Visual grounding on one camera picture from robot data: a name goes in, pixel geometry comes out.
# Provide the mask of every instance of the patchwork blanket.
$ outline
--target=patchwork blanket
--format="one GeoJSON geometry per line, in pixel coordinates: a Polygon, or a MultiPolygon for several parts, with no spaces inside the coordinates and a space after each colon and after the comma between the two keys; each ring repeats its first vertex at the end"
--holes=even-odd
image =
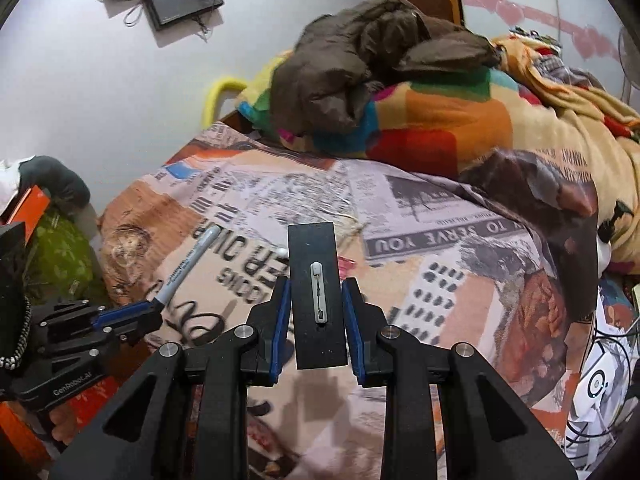
{"type": "Polygon", "coordinates": [[[453,179],[494,148],[546,153],[561,173],[579,162],[595,184],[598,225],[616,208],[631,211],[611,226],[613,262],[623,272],[640,272],[640,146],[632,138],[640,116],[602,90],[545,80],[532,66],[538,54],[519,40],[499,43],[506,53],[502,70],[433,75],[386,88],[348,135],[274,131],[269,74],[287,54],[239,96],[238,110],[272,141],[297,152],[378,160],[453,179]]]}
{"type": "MultiPolygon", "coordinates": [[[[104,279],[118,304],[151,295],[220,225],[148,337],[155,348],[206,344],[244,323],[289,273],[277,251],[288,224],[331,221],[341,279],[356,277],[369,303],[425,343],[475,345],[561,443],[590,331],[571,323],[570,305],[596,295],[595,276],[566,272],[594,250],[593,183],[565,152],[497,150],[460,177],[270,148],[214,124],[108,205],[104,279]],[[506,200],[503,181],[514,191],[506,200]]],[[[385,389],[363,390],[350,367],[297,370],[291,330],[288,338],[277,386],[249,389],[250,468],[269,478],[379,478],[385,389]]]]}

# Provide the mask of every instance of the brown jacket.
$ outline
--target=brown jacket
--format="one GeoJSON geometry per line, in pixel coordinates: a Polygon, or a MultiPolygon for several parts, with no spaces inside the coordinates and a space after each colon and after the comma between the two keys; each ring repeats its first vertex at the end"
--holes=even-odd
{"type": "Polygon", "coordinates": [[[271,121],[298,136],[348,134],[385,86],[497,63],[489,41],[464,27],[429,18],[406,0],[369,0],[306,26],[273,73],[271,121]]]}

